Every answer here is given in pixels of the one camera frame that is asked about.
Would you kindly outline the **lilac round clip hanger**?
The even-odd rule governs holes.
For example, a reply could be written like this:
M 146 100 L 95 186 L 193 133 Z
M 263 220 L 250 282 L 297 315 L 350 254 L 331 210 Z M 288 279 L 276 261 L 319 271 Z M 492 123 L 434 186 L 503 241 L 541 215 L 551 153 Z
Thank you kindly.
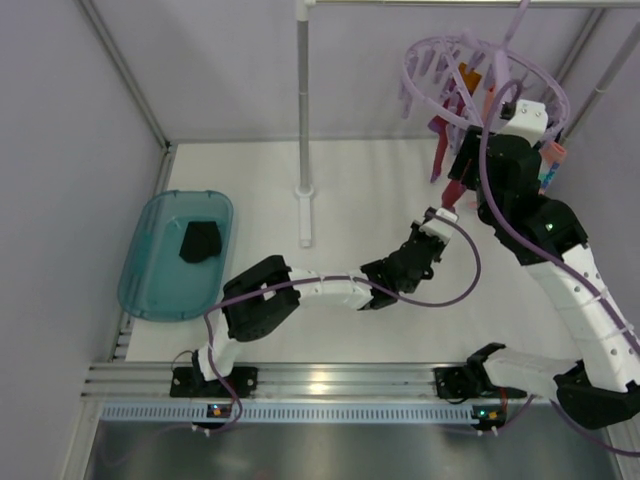
M 544 68 L 511 50 L 511 41 L 529 7 L 518 4 L 503 39 L 491 43 L 465 30 L 461 34 L 435 35 L 421 39 L 405 52 L 398 99 L 401 117 L 412 107 L 423 106 L 432 119 L 428 129 L 448 135 L 456 149 L 469 126 L 481 126 L 497 89 L 510 79 L 522 84 L 520 98 L 545 107 L 547 128 L 544 142 L 556 138 L 570 116 L 567 95 Z

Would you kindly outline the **maroon purple sock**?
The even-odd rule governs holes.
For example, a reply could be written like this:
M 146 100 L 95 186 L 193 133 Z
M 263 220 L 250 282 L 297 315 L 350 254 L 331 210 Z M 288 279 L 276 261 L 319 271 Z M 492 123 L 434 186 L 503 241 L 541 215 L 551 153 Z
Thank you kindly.
M 444 99 L 442 107 L 445 108 L 447 111 L 451 112 L 451 109 L 449 108 L 449 104 L 451 100 L 454 99 L 455 113 L 457 115 L 460 115 L 465 107 L 465 102 L 459 93 L 455 93 L 454 95 L 452 95 L 454 90 L 455 90 L 455 81 L 452 78 L 450 78 L 447 80 L 446 88 L 444 90 L 444 92 L 448 94 L 448 97 Z M 446 150 L 449 145 L 448 134 L 447 134 L 448 124 L 449 122 L 445 118 L 441 116 L 435 116 L 429 121 L 427 125 L 428 129 L 438 136 L 437 147 L 435 150 L 434 160 L 433 160 L 433 165 L 432 165 L 432 170 L 430 175 L 431 183 L 435 183 L 440 178 L 442 173 L 442 164 L 443 164 Z
M 464 195 L 467 188 L 458 180 L 450 180 L 441 195 L 441 207 L 455 211 L 457 201 Z

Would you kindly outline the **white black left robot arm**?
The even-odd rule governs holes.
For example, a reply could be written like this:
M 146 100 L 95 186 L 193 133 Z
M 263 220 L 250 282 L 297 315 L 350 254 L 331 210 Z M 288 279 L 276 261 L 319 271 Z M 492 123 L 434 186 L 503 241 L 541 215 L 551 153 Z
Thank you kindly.
M 209 324 L 207 344 L 191 355 L 189 367 L 174 370 L 174 398 L 241 397 L 252 391 L 256 373 L 234 370 L 241 347 L 273 333 L 301 307 L 338 306 L 379 310 L 415 292 L 434 276 L 453 228 L 436 220 L 415 222 L 408 239 L 386 257 L 346 273 L 296 269 L 271 255 L 224 286 L 221 316 Z

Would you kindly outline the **pink patterned sock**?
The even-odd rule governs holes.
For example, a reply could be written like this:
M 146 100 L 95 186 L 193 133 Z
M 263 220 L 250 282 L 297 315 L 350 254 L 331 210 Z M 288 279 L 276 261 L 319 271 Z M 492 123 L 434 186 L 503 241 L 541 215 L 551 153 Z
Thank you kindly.
M 546 144 L 540 150 L 540 154 L 541 165 L 538 174 L 538 180 L 540 182 L 539 193 L 544 194 L 566 159 L 567 150 L 559 143 L 553 141 Z

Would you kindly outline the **black sock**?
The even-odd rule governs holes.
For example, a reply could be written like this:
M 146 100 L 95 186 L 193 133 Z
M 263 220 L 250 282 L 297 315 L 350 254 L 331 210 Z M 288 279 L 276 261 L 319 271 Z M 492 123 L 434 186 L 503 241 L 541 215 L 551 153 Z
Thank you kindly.
M 198 264 L 217 257 L 222 251 L 222 238 L 215 221 L 190 221 L 187 225 L 179 256 L 189 264 Z

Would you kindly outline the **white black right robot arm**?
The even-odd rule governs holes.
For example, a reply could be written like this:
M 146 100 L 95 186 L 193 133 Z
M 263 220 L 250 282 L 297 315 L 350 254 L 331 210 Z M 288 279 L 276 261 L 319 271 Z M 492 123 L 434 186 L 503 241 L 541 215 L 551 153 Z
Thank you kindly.
M 579 350 L 576 360 L 525 354 L 490 343 L 461 367 L 436 373 L 442 398 L 474 398 L 500 388 L 559 404 L 594 430 L 639 413 L 639 340 L 595 265 L 574 211 L 539 191 L 541 155 L 528 140 L 467 130 L 449 177 L 475 192 L 479 219 L 538 283 Z

